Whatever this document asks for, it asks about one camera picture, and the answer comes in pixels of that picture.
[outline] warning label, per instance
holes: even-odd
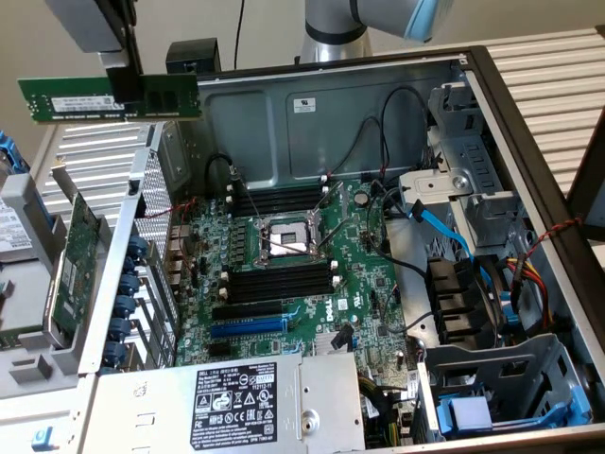
[[[277,441],[277,363],[198,371],[191,423],[197,450]]]
[[[28,248],[31,241],[17,213],[0,199],[0,253]]]

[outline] gray wall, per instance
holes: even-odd
[[[164,71],[170,43],[218,37],[224,68],[233,65],[239,0],[142,0],[137,37],[145,71]],[[248,0],[239,67],[288,64],[300,50],[303,0]],[[3,0],[0,28],[0,130],[13,136],[31,163],[44,126],[33,125],[17,78],[103,74],[95,55],[82,54],[43,0]],[[605,24],[605,0],[456,0],[432,44],[463,43]],[[402,40],[371,33],[374,52]]]

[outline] green expansion card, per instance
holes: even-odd
[[[345,181],[344,188],[353,195],[363,190],[370,193],[370,186],[357,180]],[[207,346],[213,342],[210,328],[214,324],[212,309],[224,306],[218,299],[219,275],[228,255],[229,265],[235,271],[249,271],[258,254],[258,231],[253,218],[229,219],[222,201],[204,202],[190,220],[194,232],[201,241],[196,243],[193,256],[205,262],[205,274],[199,289],[190,297],[181,292],[181,320],[183,333],[179,339],[177,365],[201,364],[223,359],[253,358],[301,352],[304,356],[318,353],[318,349],[332,350],[330,340],[345,323],[354,327],[355,360],[360,371],[371,371],[377,382],[391,386],[405,386],[406,364],[397,367],[396,356],[406,352],[402,335],[392,335],[381,326],[380,319],[372,309],[372,291],[377,301],[384,305],[395,285],[393,266],[375,253],[368,253],[360,234],[366,231],[366,210],[349,201],[349,220],[330,240],[326,255],[338,262],[337,274],[343,276],[343,284],[332,294],[284,300],[284,313],[297,315],[288,324],[287,333],[266,333],[230,337],[228,357],[209,356]],[[325,232],[331,232],[342,220],[341,201],[338,193],[332,202],[321,209]],[[281,218],[297,220],[304,213],[287,213]],[[380,208],[375,206],[371,215],[372,230],[377,229]],[[280,258],[280,266],[301,263],[304,257]],[[190,285],[185,273],[181,288]],[[387,307],[387,322],[390,325],[404,323],[399,302],[391,299]]]
[[[159,120],[198,118],[196,76],[141,76],[145,100],[114,102],[107,78],[20,79],[19,86],[39,123],[87,120]]]
[[[91,301],[95,284],[96,244],[99,222],[78,193],[74,200],[72,220],[62,258],[57,271],[59,282],[55,293],[52,319],[66,333],[73,335]]]

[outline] black ram slot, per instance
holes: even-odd
[[[284,189],[268,189],[251,192],[254,205],[259,214],[286,213],[289,211],[302,211],[315,208],[321,200],[322,194],[319,186],[289,187]],[[256,214],[250,199],[240,195],[233,208],[235,217]]]
[[[230,320],[246,319],[248,317],[266,317],[269,315],[281,315],[282,303],[271,301],[269,303],[256,303],[253,305],[222,306],[212,309],[212,319]]]
[[[242,271],[229,275],[229,304],[282,300],[334,292],[326,263]]]

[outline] blue pcie slot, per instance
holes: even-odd
[[[231,336],[273,333],[276,331],[287,332],[287,319],[271,317],[245,322],[216,324],[210,328],[210,336],[213,338],[229,338]]]

